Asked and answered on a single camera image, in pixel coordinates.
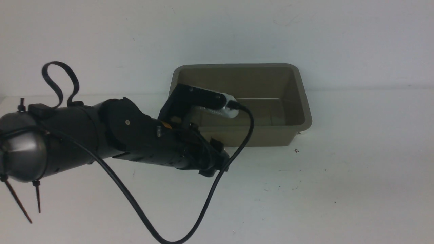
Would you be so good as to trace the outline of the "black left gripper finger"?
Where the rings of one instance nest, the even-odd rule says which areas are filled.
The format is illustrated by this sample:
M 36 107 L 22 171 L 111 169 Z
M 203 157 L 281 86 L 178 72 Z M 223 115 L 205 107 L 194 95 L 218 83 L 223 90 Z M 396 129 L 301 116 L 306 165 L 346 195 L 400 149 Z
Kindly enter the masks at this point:
M 230 157 L 228 154 L 212 154 L 211 159 L 206 164 L 206 169 L 199 170 L 199 174 L 205 177 L 212 177 L 217 171 L 227 172 L 229 166 L 226 167 Z

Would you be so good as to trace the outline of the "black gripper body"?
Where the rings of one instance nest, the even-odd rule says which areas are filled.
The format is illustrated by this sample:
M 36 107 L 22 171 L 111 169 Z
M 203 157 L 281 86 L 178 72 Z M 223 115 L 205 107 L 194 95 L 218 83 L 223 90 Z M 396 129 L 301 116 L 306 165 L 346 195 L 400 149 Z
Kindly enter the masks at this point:
M 207 141 L 197 125 L 182 128 L 157 119 L 151 119 L 154 137 L 149 143 L 149 163 L 180 170 L 204 170 L 212 154 L 228 154 L 223 144 Z

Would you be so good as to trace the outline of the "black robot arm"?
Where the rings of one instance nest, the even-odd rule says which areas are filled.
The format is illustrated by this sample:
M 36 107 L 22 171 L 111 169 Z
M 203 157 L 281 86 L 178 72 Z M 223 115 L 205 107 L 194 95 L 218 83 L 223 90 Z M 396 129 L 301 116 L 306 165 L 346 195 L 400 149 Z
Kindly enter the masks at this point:
M 96 157 L 197 170 L 206 177 L 229 159 L 221 143 L 208 142 L 196 128 L 154 119 L 127 98 L 1 117 L 2 176 L 34 182 Z

